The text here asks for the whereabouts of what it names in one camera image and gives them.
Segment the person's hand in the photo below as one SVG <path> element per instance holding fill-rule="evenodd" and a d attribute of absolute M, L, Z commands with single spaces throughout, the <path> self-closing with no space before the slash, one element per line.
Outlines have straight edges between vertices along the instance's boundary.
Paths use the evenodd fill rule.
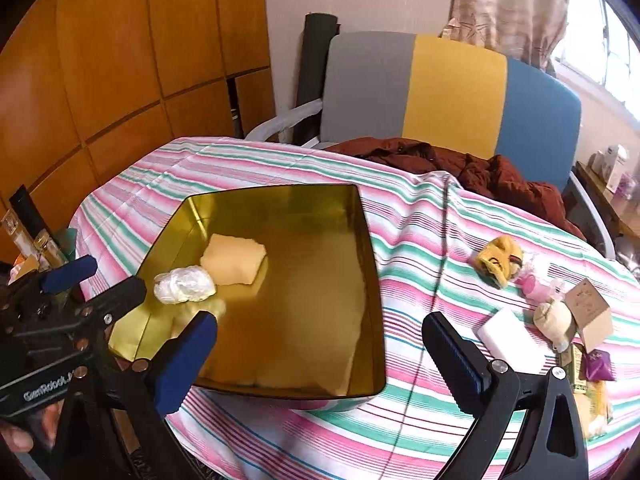
<path fill-rule="evenodd" d="M 49 448 L 54 445 L 58 434 L 58 422 L 60 421 L 63 405 L 63 400 L 50 404 L 37 416 L 37 419 L 40 420 L 44 440 Z M 5 420 L 1 422 L 1 437 L 14 453 L 29 452 L 34 446 L 34 438 L 28 431 L 13 426 Z"/>

